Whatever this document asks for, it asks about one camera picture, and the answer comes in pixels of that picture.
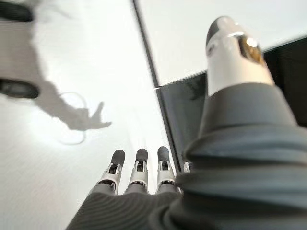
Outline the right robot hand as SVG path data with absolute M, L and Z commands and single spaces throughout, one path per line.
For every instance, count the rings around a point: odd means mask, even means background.
M 92 188 L 70 230 L 304 230 L 307 131 L 275 85 L 261 49 L 227 16 L 206 40 L 207 96 L 189 169 L 174 177 L 158 150 L 159 182 L 146 193 L 141 171 L 116 195 L 124 152 Z

